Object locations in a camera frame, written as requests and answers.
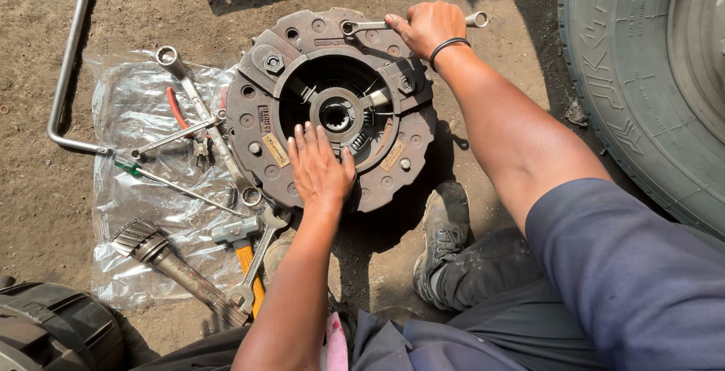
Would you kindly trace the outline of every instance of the wheel rim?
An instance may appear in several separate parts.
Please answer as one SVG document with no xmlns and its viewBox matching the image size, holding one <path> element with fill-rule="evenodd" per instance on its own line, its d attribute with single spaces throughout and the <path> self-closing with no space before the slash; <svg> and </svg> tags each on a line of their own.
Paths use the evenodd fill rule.
<svg viewBox="0 0 725 371">
<path fill-rule="evenodd" d="M 667 40 L 680 92 L 725 143 L 725 0 L 671 0 Z"/>
</svg>

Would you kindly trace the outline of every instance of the dirt ground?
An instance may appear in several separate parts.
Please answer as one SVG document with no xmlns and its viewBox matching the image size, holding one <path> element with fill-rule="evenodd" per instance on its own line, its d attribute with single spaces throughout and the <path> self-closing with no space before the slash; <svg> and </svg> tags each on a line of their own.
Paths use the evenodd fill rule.
<svg viewBox="0 0 725 371">
<path fill-rule="evenodd" d="M 185 60 L 222 66 L 230 54 L 238 56 L 249 49 L 252 36 L 301 9 L 343 6 L 376 19 L 387 12 L 404 14 L 410 5 L 423 1 L 435 0 L 92 0 L 83 47 L 102 53 L 172 44 Z M 478 56 L 575 130 L 593 151 L 602 150 L 591 128 L 569 124 L 563 117 L 575 95 L 558 43 L 557 0 L 445 1 L 460 5 L 464 12 L 487 11 L 489 26 L 469 33 Z M 63 150 L 46 136 L 75 3 L 0 0 L 0 44 L 5 52 L 0 62 L 0 105 L 9 108 L 0 114 L 6 155 L 0 159 L 0 273 L 20 282 L 55 282 L 87 290 L 95 242 L 94 158 Z M 431 75 L 440 122 L 426 167 L 390 205 L 368 215 L 348 216 L 341 225 L 330 285 L 350 307 L 376 311 L 403 305 L 432 320 L 452 316 L 431 309 L 410 286 L 413 264 L 424 248 L 424 202 L 438 182 L 456 179 L 466 186 L 473 237 L 512 225 L 468 149 L 455 98 Z M 77 83 L 69 90 L 74 102 L 64 119 L 66 136 L 94 141 L 89 112 L 93 88 L 90 72 L 80 67 Z M 602 159 L 621 185 L 648 201 L 608 155 Z M 117 318 L 130 350 L 130 366 L 222 328 L 196 301 L 120 312 Z"/>
</svg>

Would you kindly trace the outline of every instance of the clutch cover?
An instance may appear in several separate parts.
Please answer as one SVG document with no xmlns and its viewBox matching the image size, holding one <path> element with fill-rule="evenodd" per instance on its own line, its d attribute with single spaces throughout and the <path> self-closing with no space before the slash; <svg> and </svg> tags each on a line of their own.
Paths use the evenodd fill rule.
<svg viewBox="0 0 725 371">
<path fill-rule="evenodd" d="M 251 39 L 227 95 L 229 142 L 249 180 L 281 206 L 302 207 L 287 156 L 296 124 L 327 129 L 358 170 L 346 211 L 390 202 L 425 163 L 436 125 L 426 67 L 393 30 L 344 37 L 358 11 L 304 10 Z"/>
</svg>

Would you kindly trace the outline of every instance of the hammer head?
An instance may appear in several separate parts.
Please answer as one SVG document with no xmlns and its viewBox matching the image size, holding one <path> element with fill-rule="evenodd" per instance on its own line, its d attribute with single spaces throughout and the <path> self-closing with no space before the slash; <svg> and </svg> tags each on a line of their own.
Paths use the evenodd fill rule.
<svg viewBox="0 0 725 371">
<path fill-rule="evenodd" d="M 258 216 L 250 216 L 232 224 L 221 225 L 212 229 L 212 240 L 217 245 L 231 245 L 238 240 L 259 234 L 262 220 Z"/>
</svg>

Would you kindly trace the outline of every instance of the plastic sheet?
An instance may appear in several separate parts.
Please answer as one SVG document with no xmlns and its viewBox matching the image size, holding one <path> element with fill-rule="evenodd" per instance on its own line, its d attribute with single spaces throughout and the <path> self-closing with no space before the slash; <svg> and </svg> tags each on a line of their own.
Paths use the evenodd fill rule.
<svg viewBox="0 0 725 371">
<path fill-rule="evenodd" d="M 164 229 L 177 255 L 217 288 L 225 290 L 240 283 L 243 276 L 234 250 L 216 246 L 210 237 L 213 227 L 238 217 L 113 165 L 116 157 L 131 160 L 132 149 L 180 130 L 166 99 L 166 87 L 176 91 L 189 125 L 201 121 L 178 81 L 158 66 L 149 51 L 85 54 L 83 59 L 96 79 L 92 111 L 98 143 L 115 152 L 110 157 L 96 156 L 94 166 L 96 247 L 91 292 L 111 307 L 124 310 L 191 298 L 158 269 L 123 258 L 110 246 L 113 232 L 136 216 L 150 218 Z M 236 66 L 186 66 L 214 114 Z M 148 152 L 140 163 L 149 172 L 221 201 L 225 185 L 232 180 L 219 157 L 214 164 L 203 172 L 198 169 L 191 143 L 183 138 Z"/>
</svg>

